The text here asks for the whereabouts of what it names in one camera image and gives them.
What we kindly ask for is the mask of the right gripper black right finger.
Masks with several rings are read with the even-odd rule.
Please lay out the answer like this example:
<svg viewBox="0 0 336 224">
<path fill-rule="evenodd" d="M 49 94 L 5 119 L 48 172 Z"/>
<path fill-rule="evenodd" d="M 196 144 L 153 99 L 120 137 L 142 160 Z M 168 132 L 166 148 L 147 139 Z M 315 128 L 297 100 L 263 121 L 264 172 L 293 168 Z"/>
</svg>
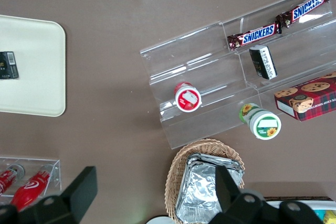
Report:
<svg viewBox="0 0 336 224">
<path fill-rule="evenodd" d="M 285 200 L 276 208 L 255 192 L 242 192 L 224 166 L 216 167 L 215 181 L 222 211 L 210 223 L 322 223 L 302 202 Z"/>
</svg>

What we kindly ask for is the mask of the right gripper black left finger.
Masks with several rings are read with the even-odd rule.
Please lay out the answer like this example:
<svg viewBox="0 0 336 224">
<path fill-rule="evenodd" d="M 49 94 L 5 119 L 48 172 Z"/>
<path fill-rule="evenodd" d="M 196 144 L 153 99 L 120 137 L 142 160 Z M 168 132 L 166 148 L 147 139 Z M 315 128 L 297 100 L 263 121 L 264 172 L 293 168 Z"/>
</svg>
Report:
<svg viewBox="0 0 336 224">
<path fill-rule="evenodd" d="M 80 223 L 98 193 L 97 169 L 87 166 L 60 194 L 22 211 L 1 206 L 1 223 Z"/>
</svg>

